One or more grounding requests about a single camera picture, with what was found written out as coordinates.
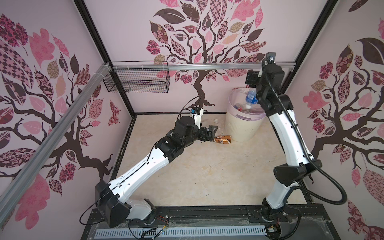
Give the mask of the blue label water bottle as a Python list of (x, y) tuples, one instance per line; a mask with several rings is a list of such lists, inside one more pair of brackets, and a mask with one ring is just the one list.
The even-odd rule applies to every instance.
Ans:
[(251, 109), (257, 103), (257, 91), (256, 89), (250, 89), (246, 96), (246, 109)]

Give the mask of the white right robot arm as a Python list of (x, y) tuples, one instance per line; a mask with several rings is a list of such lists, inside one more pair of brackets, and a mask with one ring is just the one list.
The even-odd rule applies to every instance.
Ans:
[(267, 222), (283, 211), (290, 194), (299, 188), (299, 182), (322, 165), (316, 160), (312, 166), (306, 158), (307, 147), (297, 136), (298, 125), (291, 100), (279, 93), (283, 77), (284, 71), (275, 64), (266, 65), (260, 71), (249, 70), (246, 76), (246, 84), (256, 88), (258, 103), (269, 118), (286, 156), (285, 164), (274, 167), (276, 182), (272, 192), (263, 199), (261, 214)]

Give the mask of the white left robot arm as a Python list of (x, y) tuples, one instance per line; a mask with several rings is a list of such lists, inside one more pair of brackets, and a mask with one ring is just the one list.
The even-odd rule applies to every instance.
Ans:
[(180, 156), (194, 141), (213, 141), (217, 130), (217, 126), (200, 129), (190, 127), (177, 135), (176, 129), (172, 129), (129, 171), (108, 183), (100, 181), (95, 187), (96, 206), (108, 226), (115, 228), (135, 219), (151, 224), (157, 215), (156, 207), (148, 199), (132, 199), (132, 194), (154, 173)]

